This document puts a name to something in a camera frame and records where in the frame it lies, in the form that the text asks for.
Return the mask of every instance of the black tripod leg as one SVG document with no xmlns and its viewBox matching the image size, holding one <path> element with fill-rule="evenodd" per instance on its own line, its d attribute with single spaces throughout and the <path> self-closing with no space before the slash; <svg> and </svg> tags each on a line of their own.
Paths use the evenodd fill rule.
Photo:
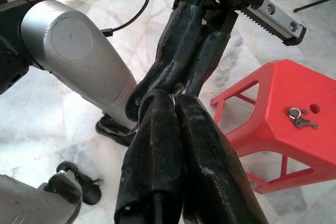
<svg viewBox="0 0 336 224">
<path fill-rule="evenodd" d="M 309 5 L 305 5 L 305 6 L 303 6 L 303 7 L 296 8 L 296 9 L 293 10 L 293 12 L 296 13 L 296 12 L 298 12 L 298 11 L 300 11 L 300 10 L 307 9 L 307 8 L 309 8 L 309 7 L 316 6 L 316 5 L 319 5 L 319 4 L 328 2 L 328 1 L 331 1 L 331 0 L 319 0 L 319 1 L 316 1 L 316 2 L 311 3 L 311 4 L 309 4 Z"/>
</svg>

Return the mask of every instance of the metal ring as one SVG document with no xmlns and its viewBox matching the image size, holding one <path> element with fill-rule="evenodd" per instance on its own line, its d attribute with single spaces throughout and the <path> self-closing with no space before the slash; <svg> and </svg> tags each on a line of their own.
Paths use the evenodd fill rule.
<svg viewBox="0 0 336 224">
<path fill-rule="evenodd" d="M 291 110 L 297 110 L 297 111 L 299 111 L 299 115 L 298 115 L 297 117 L 295 117 L 295 116 L 292 116 L 292 115 L 290 114 L 290 112 L 289 112 L 289 117 L 290 117 L 290 118 L 292 118 L 292 119 L 297 119 L 297 118 L 300 118 L 300 117 L 301 117 L 301 110 L 299 110 L 298 108 L 290 108 L 289 111 L 291 111 Z"/>
<path fill-rule="evenodd" d="M 175 107 L 175 96 L 173 94 L 169 94 L 169 97 L 173 102 L 173 106 Z"/>
</svg>

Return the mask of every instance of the red plastic stool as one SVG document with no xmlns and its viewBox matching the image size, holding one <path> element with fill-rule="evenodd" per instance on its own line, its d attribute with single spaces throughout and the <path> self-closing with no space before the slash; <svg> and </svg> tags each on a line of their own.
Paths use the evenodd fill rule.
<svg viewBox="0 0 336 224">
<path fill-rule="evenodd" d="M 256 101 L 241 93 L 259 84 Z M 239 157 L 260 151 L 282 154 L 280 176 L 269 182 L 248 178 L 261 194 L 336 179 L 336 81 L 290 60 L 265 64 L 211 100 L 218 124 L 224 101 L 238 97 L 255 105 L 250 119 L 226 134 Z M 307 109 L 304 118 L 317 123 L 296 127 L 286 111 Z M 287 174 L 288 157 L 310 168 Z"/>
</svg>

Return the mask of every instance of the silver robot arm segment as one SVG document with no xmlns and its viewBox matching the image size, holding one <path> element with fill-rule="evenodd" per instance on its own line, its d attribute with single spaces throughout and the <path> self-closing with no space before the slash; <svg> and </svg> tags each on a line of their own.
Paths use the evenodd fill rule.
<svg viewBox="0 0 336 224">
<path fill-rule="evenodd" d="M 27 50 L 40 66 L 117 123 L 129 129 L 135 127 L 125 114 L 135 79 L 85 14 L 46 0 L 27 12 L 21 34 Z"/>
</svg>

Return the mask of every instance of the circular cap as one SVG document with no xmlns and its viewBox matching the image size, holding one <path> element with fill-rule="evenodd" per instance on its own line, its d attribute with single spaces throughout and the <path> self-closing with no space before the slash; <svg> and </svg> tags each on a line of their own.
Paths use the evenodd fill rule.
<svg viewBox="0 0 336 224">
<path fill-rule="evenodd" d="M 75 18 L 58 21 L 51 32 L 54 49 L 64 58 L 77 60 L 86 57 L 92 49 L 92 35 L 85 23 Z"/>
</svg>

